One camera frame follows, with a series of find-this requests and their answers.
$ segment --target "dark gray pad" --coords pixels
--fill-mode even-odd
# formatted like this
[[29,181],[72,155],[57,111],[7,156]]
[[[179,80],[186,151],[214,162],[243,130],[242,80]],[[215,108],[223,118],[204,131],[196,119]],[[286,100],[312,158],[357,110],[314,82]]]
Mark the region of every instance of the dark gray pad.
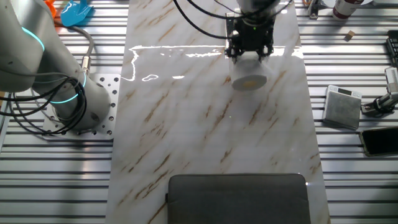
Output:
[[169,224],[311,224],[300,174],[175,175]]

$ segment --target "marble surface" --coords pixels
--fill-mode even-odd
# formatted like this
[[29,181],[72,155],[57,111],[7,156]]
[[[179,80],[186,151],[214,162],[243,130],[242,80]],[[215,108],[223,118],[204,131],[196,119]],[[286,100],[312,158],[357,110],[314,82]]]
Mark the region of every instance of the marble surface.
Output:
[[[224,35],[222,20],[180,2],[200,27]],[[294,5],[277,16],[259,90],[232,89],[224,45],[172,1],[131,0],[107,224],[167,223],[171,176],[220,173],[300,173],[312,224],[330,221]]]

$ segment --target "blue led ring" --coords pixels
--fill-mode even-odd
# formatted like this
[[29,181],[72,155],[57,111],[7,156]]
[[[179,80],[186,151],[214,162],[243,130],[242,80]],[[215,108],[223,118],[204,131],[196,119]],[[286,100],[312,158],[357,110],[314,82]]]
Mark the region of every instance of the blue led ring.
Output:
[[[86,86],[86,73],[85,73],[85,81],[84,81],[84,83],[83,83],[83,87],[85,87]],[[77,96],[79,95],[79,93],[76,93],[76,95],[75,96],[73,96],[73,97],[71,97],[70,99],[68,99],[68,100],[64,100],[64,101],[59,101],[59,102],[53,102],[53,101],[50,101],[50,103],[58,103],[58,104],[60,104],[60,103],[67,103],[67,102],[69,102],[69,101],[71,101],[71,100],[73,100],[73,99],[75,99]]]
[[44,51],[44,44],[43,44],[43,42],[40,40],[40,38],[38,38],[34,33],[32,33],[31,31],[29,31],[29,30],[27,30],[27,29],[25,29],[24,27],[22,28],[22,30],[23,30],[25,33],[31,35],[34,39],[36,39],[36,40],[39,42],[39,44],[42,46],[43,51]]

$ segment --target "mounting plate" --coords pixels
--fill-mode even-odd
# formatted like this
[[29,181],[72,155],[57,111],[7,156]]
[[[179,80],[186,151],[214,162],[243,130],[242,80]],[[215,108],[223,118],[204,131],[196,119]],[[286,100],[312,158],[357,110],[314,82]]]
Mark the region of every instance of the mounting plate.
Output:
[[[114,137],[114,129],[116,124],[116,112],[118,110],[118,99],[119,99],[119,87],[121,82],[121,76],[118,74],[90,74],[90,78],[101,85],[104,86],[106,91],[109,93],[109,97],[111,98],[111,106],[109,109],[109,113],[106,118],[94,128],[78,132],[74,130],[68,131],[64,135],[57,136],[43,136],[45,139],[51,141],[56,140],[112,140]],[[54,114],[54,110],[51,105],[47,107],[47,114],[58,121],[57,116]],[[63,127],[62,123],[52,121],[48,118],[44,119],[43,129],[56,131]]]

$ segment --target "smartphone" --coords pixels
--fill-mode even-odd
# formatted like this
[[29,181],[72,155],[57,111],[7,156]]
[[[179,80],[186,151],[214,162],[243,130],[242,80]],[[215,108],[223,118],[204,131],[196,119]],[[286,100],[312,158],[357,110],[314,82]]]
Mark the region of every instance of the smartphone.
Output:
[[367,156],[398,154],[398,127],[361,131],[359,136]]

